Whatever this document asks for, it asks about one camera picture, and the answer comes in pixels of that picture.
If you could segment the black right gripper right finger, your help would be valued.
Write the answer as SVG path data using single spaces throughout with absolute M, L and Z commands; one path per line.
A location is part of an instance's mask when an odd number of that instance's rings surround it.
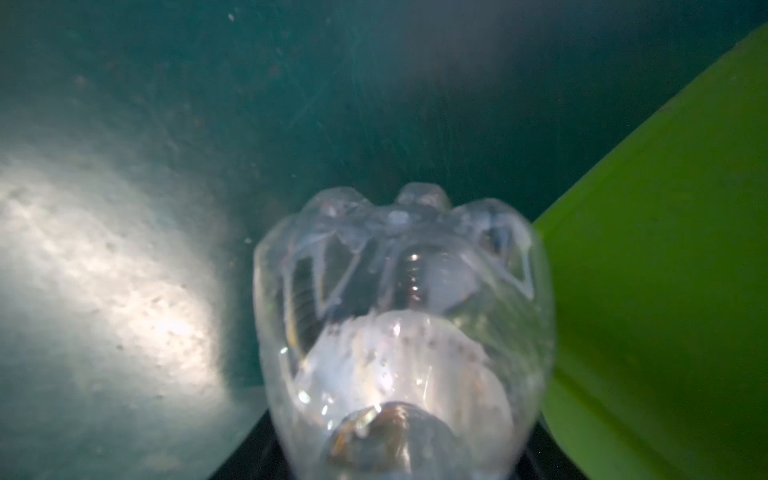
M 540 419 L 518 462 L 519 480 L 587 480 L 588 477 L 566 455 Z

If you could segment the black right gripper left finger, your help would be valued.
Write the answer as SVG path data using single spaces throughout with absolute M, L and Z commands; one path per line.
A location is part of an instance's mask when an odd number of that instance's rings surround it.
M 210 480 L 290 480 L 289 464 L 267 410 Z

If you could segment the clear bottle blue cap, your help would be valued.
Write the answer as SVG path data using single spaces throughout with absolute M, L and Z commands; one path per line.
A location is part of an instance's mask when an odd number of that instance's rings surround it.
M 319 192 L 254 251 L 272 422 L 296 479 L 506 479 L 556 355 L 532 224 L 410 183 Z

